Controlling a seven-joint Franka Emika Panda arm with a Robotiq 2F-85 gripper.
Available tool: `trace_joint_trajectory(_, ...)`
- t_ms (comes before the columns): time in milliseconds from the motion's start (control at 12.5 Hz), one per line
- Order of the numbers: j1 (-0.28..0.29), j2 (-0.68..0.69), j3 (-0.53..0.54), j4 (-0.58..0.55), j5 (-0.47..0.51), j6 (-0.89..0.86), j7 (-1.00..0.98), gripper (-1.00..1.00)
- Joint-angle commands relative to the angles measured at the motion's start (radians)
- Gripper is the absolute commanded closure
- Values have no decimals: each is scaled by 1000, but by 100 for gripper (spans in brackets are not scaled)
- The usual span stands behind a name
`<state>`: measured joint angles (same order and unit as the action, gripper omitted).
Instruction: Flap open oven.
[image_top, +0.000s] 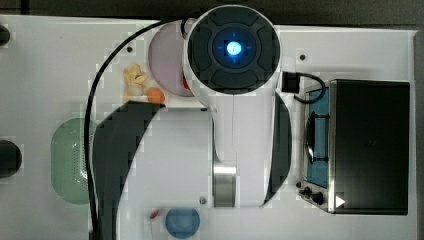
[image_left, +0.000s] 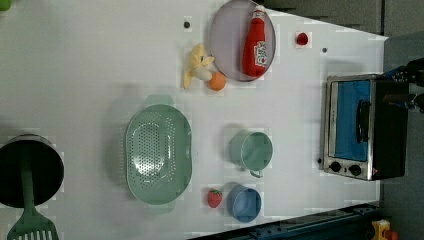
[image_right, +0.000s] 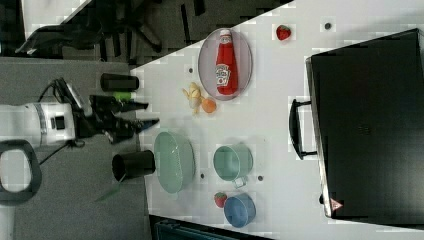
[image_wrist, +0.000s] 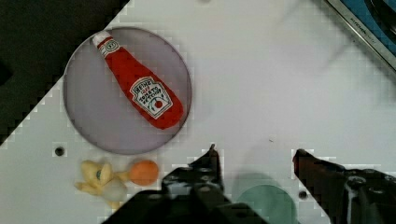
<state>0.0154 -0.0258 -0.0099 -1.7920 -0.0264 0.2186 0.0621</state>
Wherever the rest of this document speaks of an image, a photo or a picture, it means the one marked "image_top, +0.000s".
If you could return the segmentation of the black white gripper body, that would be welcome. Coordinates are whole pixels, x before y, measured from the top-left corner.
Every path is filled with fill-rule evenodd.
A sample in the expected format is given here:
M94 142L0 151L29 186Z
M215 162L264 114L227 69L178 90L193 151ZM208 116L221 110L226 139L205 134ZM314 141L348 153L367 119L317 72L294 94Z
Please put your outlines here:
M296 72L284 72L281 91L287 93L298 93L300 91L300 75Z

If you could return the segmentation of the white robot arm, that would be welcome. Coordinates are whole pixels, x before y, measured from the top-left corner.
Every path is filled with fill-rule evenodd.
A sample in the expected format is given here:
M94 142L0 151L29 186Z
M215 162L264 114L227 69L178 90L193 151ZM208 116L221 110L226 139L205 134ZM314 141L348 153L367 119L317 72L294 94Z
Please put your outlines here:
M211 114L212 204L261 207L286 180L292 151L289 111L280 95L282 46L258 11L223 5L201 15L184 42L183 71ZM96 129L93 145L101 240L118 240L130 167L162 105L129 101Z

